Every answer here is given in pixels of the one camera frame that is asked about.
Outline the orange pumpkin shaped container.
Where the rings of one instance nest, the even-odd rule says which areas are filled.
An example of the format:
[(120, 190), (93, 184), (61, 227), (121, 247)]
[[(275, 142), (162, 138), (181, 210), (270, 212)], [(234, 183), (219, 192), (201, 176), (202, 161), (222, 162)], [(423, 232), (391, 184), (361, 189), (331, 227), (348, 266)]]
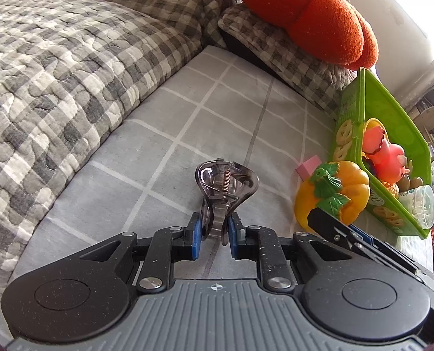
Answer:
[(311, 232), (309, 213), (320, 208), (348, 226), (366, 208), (370, 192), (370, 179), (355, 162), (324, 162), (300, 185), (294, 203), (295, 219)]

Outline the leopard print hair claw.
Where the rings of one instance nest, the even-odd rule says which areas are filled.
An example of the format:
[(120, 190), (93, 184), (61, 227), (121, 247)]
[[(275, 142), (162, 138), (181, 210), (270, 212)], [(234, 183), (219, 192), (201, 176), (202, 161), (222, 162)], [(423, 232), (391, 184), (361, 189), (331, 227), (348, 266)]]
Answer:
[(195, 178), (203, 195), (200, 208), (203, 237), (220, 238), (226, 246), (232, 213), (257, 192), (260, 179), (247, 166), (223, 158), (198, 165)]

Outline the beige rubber hand toy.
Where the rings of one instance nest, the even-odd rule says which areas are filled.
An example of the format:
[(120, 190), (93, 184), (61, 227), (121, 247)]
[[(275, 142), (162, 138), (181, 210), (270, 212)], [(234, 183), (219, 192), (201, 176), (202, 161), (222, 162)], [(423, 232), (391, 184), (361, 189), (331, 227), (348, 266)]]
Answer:
[(420, 177), (411, 178), (408, 174), (404, 175), (402, 179), (397, 183), (400, 192), (405, 192), (410, 189), (416, 189), (424, 184), (424, 181)]

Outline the pink rectangular box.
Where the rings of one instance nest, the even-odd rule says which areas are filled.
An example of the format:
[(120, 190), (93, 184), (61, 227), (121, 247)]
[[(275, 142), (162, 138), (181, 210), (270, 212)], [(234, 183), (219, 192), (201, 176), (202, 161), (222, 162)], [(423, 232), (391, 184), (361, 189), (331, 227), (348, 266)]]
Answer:
[(306, 181), (321, 164), (322, 160), (317, 155), (314, 155), (302, 162), (295, 171), (302, 181)]

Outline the yellow toy corn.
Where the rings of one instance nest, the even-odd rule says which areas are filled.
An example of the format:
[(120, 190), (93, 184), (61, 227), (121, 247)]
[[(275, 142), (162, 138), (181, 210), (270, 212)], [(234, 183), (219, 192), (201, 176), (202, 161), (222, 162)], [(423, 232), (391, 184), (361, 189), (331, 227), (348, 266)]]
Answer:
[(389, 182), (383, 181), (382, 185), (395, 199), (398, 198), (400, 190), (397, 184), (390, 184)]

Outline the pink rubber pig toy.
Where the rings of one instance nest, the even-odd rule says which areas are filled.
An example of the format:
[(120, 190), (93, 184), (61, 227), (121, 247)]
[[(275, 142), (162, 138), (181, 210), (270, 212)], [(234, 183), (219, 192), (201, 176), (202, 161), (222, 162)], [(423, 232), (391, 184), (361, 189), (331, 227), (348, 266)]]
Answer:
[(376, 177), (380, 181), (395, 184), (405, 174), (409, 173), (409, 168), (407, 167), (409, 161), (405, 156), (404, 149), (396, 143), (391, 143), (387, 138), (376, 148), (365, 147), (363, 139), (362, 151), (372, 161)]

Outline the clear cotton swab jar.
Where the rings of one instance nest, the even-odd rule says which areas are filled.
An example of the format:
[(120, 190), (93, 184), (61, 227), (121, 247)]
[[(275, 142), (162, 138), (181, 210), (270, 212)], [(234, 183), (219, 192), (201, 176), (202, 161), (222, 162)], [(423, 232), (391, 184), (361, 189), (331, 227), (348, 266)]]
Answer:
[(434, 192), (430, 185), (422, 185), (400, 192), (398, 200), (424, 229), (434, 224)]

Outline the green plastic storage bin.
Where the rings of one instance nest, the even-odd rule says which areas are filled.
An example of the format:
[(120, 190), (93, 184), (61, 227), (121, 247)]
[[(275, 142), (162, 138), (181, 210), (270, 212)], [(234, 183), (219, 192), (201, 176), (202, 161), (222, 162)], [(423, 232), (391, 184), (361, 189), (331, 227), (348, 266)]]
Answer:
[(398, 236), (427, 238), (430, 230), (390, 189), (408, 175), (431, 184), (424, 137), (405, 110), (367, 69), (342, 91), (332, 160), (355, 162), (370, 180), (367, 211)]

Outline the grey grid bed sheet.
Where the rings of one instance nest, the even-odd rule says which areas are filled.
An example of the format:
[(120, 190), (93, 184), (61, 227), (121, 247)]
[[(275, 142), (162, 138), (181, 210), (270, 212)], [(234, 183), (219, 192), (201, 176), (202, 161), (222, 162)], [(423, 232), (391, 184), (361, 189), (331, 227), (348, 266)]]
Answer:
[(132, 230), (184, 226), (201, 206), (197, 165), (223, 157), (260, 178), (238, 208), (244, 225), (290, 237), (297, 167), (329, 158), (334, 121), (295, 91), (221, 48), (207, 47), (114, 130), (36, 228), (16, 276)]

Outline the large orange pumpkin plush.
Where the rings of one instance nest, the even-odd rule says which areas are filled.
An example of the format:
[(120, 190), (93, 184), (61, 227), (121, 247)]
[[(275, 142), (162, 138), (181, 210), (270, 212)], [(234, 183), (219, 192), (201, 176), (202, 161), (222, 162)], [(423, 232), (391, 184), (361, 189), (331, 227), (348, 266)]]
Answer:
[(349, 0), (242, 0), (257, 16), (284, 29), (312, 56), (357, 70), (373, 67), (378, 42)]

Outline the grey checked quilted blanket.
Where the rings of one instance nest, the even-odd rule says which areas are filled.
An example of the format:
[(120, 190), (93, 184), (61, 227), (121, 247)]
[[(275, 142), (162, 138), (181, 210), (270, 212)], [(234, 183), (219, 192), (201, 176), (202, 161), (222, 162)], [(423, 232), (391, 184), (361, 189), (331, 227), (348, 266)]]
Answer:
[(331, 119), (350, 70), (236, 0), (0, 0), (1, 296), (73, 177), (147, 97), (207, 47), (271, 75)]

